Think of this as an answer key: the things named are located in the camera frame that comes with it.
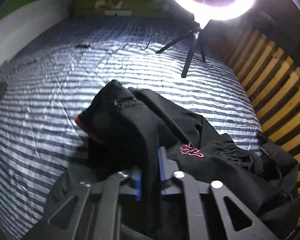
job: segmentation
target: metal bolt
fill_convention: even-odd
[[[80,182],[80,184],[85,185],[86,187],[90,187],[90,184],[84,183],[83,181]]]
[[[119,171],[118,174],[123,178],[126,178],[129,176],[128,174],[124,173],[123,171]]]
[[[180,178],[183,178],[183,177],[185,176],[185,174],[184,174],[184,172],[182,172],[182,171],[175,171],[175,172],[173,173],[173,176],[174,176],[175,178],[180,179]]]
[[[215,181],[211,182],[211,186],[213,188],[221,188],[223,186],[223,183],[219,180],[215,180]]]

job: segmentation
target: striped bedsheet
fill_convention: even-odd
[[[182,79],[188,40],[155,54],[190,28],[175,25],[129,17],[67,20],[0,68],[0,80],[8,83],[0,101],[0,227],[9,240],[40,220],[54,182],[71,162],[87,157],[87,135],[74,117],[112,79],[156,91],[203,115],[237,146],[259,151],[260,124],[227,66],[212,58],[204,64],[196,53]]]

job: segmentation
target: black jacket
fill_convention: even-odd
[[[264,155],[235,146],[228,134],[219,135],[201,115],[192,113],[151,90],[125,89],[111,81],[79,115],[90,142],[89,162],[111,173],[134,165],[143,171],[145,223],[161,225],[157,151],[195,179],[222,181],[279,239],[296,227],[300,196],[295,186],[298,163],[272,142]]]

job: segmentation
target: cable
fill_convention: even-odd
[[[151,42],[151,38],[152,38],[152,36],[155,35],[155,34],[159,34],[159,33],[152,33],[152,35],[150,36],[150,40],[149,40],[149,42],[148,42],[148,45],[147,45],[143,50],[146,50],[146,49],[149,47],[150,42]]]

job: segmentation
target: embroidered logo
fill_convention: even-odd
[[[191,147],[190,144],[181,146],[180,147],[180,152],[182,154],[188,154],[190,156],[195,155],[195,156],[198,156],[200,158],[204,157],[204,155],[197,148]]]

